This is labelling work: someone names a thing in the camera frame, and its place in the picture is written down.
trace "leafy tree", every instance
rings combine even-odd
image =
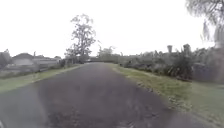
[[[11,62],[11,56],[9,54],[9,50],[5,50],[4,52],[0,52],[0,69],[5,67],[7,64]]]
[[[223,0],[187,0],[188,11],[194,16],[205,18],[203,36],[206,40],[214,40],[217,46],[224,46],[224,1]],[[215,27],[215,33],[209,31],[209,26]]]
[[[169,53],[172,53],[172,48],[173,48],[172,45],[167,45],[167,49],[168,49],[168,52],[169,52]]]
[[[91,53],[89,47],[96,42],[96,32],[92,27],[93,19],[88,15],[82,14],[75,16],[72,20],[74,23],[74,30],[72,32],[72,40],[75,43],[66,49],[66,56],[77,58],[84,62]]]

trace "road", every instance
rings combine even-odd
[[[6,128],[203,128],[102,63],[0,94]]]

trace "overcast sky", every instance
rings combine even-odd
[[[82,13],[93,18],[101,45],[117,53],[213,45],[201,41],[203,19],[188,14],[185,0],[1,0],[0,51],[63,57],[72,44],[70,20]],[[98,44],[91,49],[96,55]]]

